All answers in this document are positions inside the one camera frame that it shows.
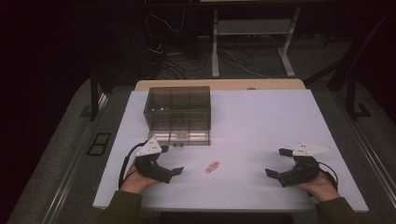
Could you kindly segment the smoky transparent drawer box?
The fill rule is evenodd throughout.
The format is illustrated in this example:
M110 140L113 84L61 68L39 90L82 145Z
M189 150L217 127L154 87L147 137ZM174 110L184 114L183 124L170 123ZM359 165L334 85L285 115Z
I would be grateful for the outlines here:
M208 86L150 88L144 116L148 137L161 145L211 144L211 95Z

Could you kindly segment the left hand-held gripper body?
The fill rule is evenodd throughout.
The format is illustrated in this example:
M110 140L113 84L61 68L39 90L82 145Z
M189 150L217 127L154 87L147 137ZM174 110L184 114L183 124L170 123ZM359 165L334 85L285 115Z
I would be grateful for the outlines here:
M160 182L166 181L165 170L157 163L163 149L155 137L151 137L135 156L134 166L137 172L145 177Z

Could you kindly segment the black metal stand leg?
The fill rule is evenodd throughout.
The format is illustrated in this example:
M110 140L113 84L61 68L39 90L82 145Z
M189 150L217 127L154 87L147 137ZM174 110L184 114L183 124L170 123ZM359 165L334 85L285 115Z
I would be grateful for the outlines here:
M95 121L99 112L106 106L107 95L102 91L94 68L90 69L90 94L90 104L83 107L80 115L83 118L89 118L90 121Z
M364 104L356 102L357 79L350 77L346 88L346 112L353 119L370 117L371 114Z

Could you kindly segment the person's right hand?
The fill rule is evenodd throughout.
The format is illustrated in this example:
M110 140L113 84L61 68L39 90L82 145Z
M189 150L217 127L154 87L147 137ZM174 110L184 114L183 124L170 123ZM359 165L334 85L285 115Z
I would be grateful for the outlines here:
M296 185L296 188L310 193L320 203L340 198L331 180L323 173L319 173L318 177L310 182Z

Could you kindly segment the person's left hand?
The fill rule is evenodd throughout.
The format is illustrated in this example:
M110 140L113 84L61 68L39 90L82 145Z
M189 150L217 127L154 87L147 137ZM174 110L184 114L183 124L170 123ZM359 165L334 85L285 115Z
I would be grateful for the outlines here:
M134 165L132 165L128 172L127 176L123 180L120 190L125 192L130 192L134 194L143 193L148 187L158 184L159 181L143 176L137 172L137 169Z

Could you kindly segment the small red patterned packet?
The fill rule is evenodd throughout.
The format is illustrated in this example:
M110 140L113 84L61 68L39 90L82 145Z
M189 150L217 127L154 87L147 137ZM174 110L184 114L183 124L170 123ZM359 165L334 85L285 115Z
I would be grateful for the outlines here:
M205 172L207 174L210 174L211 172L215 171L216 169L218 169L220 166L220 161L212 161L206 168L205 168Z

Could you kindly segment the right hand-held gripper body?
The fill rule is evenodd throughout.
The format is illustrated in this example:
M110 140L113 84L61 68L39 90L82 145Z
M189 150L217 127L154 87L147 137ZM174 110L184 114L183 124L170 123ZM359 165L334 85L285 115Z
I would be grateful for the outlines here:
M314 158L315 155L329 152L332 149L311 143L299 143L297 148L291 151L291 156L295 161L292 169L290 186L307 183L315 180L319 173L325 174L331 182L333 177L319 167L319 162Z

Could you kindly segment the white metal stand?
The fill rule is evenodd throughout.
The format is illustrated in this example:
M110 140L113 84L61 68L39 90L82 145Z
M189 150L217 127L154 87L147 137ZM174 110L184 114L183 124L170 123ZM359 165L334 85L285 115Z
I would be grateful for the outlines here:
M285 35L285 42L282 47L277 48L277 54L287 77L295 77L287 53L300 12L299 7L295 8L289 19L219 20L218 11L215 10L211 52L212 77L219 77L218 37L225 35Z

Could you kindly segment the aluminium rail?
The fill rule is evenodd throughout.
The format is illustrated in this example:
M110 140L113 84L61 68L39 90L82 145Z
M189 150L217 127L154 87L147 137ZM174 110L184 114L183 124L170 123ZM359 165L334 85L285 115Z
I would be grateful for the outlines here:
M346 122L358 139L362 153L369 162L382 188L386 192L392 206L396 208L396 181L391 177L384 163L378 157L375 152L375 147L370 143L369 138L363 132L359 123L350 118L346 118Z
M96 125L91 120L91 99L85 93L73 97L40 161L47 173L46 189L50 193L40 224L55 223L76 179Z

